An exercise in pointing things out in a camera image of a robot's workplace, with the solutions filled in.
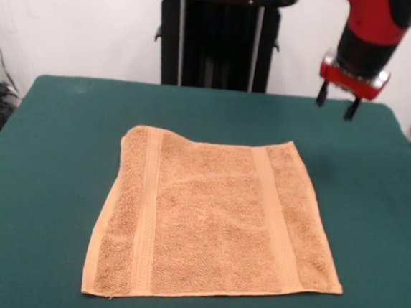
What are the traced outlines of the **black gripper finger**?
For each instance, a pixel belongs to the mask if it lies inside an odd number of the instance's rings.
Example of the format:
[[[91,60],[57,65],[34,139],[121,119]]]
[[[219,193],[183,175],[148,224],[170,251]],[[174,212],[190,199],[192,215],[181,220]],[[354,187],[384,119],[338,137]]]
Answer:
[[[354,118],[354,114],[357,112],[360,104],[360,98],[355,98],[354,101],[347,108],[344,114],[344,120],[351,121]]]
[[[326,101],[327,93],[328,93],[328,85],[329,85],[329,82],[327,80],[325,80],[323,84],[321,85],[321,89],[316,98],[317,106],[322,106],[324,102]]]

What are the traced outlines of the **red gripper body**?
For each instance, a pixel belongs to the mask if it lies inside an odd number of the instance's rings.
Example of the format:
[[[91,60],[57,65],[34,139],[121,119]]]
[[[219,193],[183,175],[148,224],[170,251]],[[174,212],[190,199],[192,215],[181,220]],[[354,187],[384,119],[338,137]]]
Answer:
[[[374,100],[389,82],[391,74],[381,71],[373,78],[352,75],[341,68],[337,62],[336,53],[330,50],[321,61],[320,76],[328,83],[353,93],[357,98]]]

